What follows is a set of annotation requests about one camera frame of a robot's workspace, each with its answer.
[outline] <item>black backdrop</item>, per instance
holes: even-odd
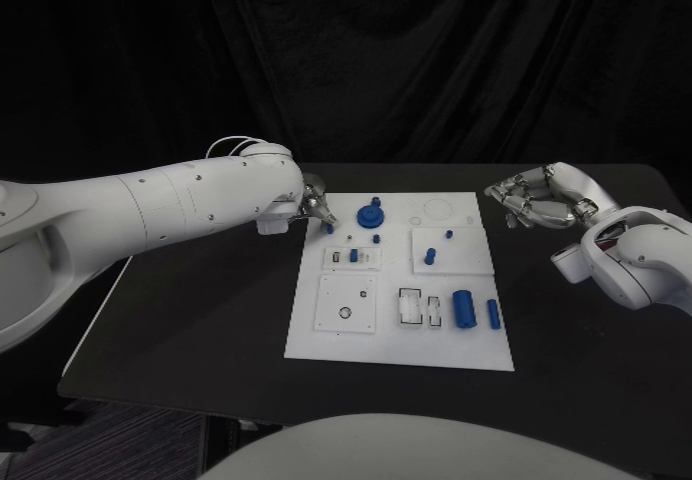
[[[8,180],[247,134],[300,162],[649,163],[690,205],[688,0],[34,0],[2,16]],[[65,357],[71,335],[31,342]]]

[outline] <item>blue object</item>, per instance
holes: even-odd
[[[459,328],[476,326],[476,311],[473,310],[473,297],[469,290],[458,290],[452,295],[455,301],[455,319]]]
[[[498,302],[495,300],[488,301],[488,314],[491,315],[491,328],[499,330],[501,326],[501,314],[498,313]]]
[[[357,215],[358,224],[364,228],[377,228],[383,225],[385,221],[385,212],[380,208],[381,202],[380,197],[372,197],[371,205],[367,205]]]
[[[426,265],[433,265],[434,263],[436,263],[436,249],[429,248],[429,253],[426,255]]]

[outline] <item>black table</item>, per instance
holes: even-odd
[[[332,192],[482,191],[530,165],[329,165]],[[642,165],[583,165],[622,205],[687,216]],[[479,196],[517,372],[285,359],[306,223],[256,225],[137,256],[60,392],[297,424],[391,412],[479,423],[649,472],[692,476],[692,319],[629,311],[550,256],[580,230],[508,230]]]

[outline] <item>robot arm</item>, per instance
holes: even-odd
[[[632,309],[652,303],[692,315],[692,224],[645,207],[622,209],[589,175],[564,163],[530,170],[486,189],[508,207],[508,225],[587,228],[581,243],[551,257],[571,283],[593,277]]]
[[[325,184],[282,145],[75,182],[0,181],[0,352],[32,335],[113,262],[257,221],[335,224]]]

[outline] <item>floor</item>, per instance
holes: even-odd
[[[37,427],[37,445],[0,467],[2,480],[194,480],[202,416],[77,401],[77,427]]]

